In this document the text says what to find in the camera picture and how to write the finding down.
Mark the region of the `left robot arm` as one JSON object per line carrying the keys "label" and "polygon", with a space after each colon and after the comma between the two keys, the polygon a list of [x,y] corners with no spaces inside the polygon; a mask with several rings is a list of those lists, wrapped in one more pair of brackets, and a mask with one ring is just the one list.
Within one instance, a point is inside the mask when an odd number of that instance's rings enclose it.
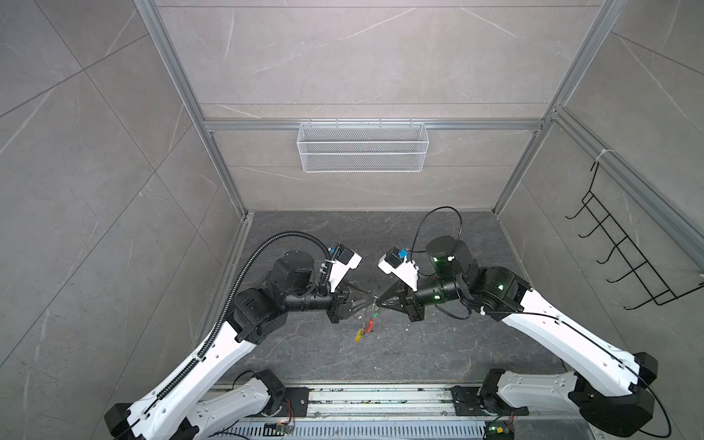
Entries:
{"label": "left robot arm", "polygon": [[209,439],[239,420],[288,411],[286,388],[270,370],[208,399],[207,392],[291,312],[323,312],[337,324],[363,303],[343,280],[361,263],[359,253],[336,245],[315,280],[315,261],[290,251],[275,261],[256,287],[236,293],[211,333],[162,383],[133,403],[117,403],[104,420],[115,439]]}

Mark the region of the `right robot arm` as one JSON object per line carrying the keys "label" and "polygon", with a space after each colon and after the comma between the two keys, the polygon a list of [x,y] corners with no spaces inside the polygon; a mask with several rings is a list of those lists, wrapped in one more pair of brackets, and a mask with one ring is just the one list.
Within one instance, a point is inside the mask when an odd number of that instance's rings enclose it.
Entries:
{"label": "right robot arm", "polygon": [[460,239],[435,238],[425,254],[433,268],[430,275],[420,273],[407,249],[393,247],[379,259],[379,268],[398,280],[377,300],[380,308],[419,322],[427,306],[458,300],[469,313],[488,316],[531,337],[572,368],[546,375],[493,368],[478,390],[485,411],[579,414],[597,429],[619,437],[632,436],[653,419],[657,399],[650,386],[658,371],[654,357],[597,337],[514,272],[481,267]]}

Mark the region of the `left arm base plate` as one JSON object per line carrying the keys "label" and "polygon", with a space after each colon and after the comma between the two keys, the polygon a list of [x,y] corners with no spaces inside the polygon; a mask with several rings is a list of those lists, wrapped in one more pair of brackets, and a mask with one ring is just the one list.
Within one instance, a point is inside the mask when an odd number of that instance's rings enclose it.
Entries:
{"label": "left arm base plate", "polygon": [[282,397],[271,400],[258,416],[288,418],[289,412],[293,412],[294,418],[306,417],[311,391],[305,387],[287,388]]}

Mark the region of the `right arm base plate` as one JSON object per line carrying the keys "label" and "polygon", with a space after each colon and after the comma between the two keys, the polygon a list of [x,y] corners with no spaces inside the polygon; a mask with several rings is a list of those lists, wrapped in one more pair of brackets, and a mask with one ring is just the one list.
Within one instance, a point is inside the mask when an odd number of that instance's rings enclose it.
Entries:
{"label": "right arm base plate", "polygon": [[450,389],[451,401],[457,416],[526,416],[527,407],[511,407],[496,394],[484,392],[480,387],[453,386]]}

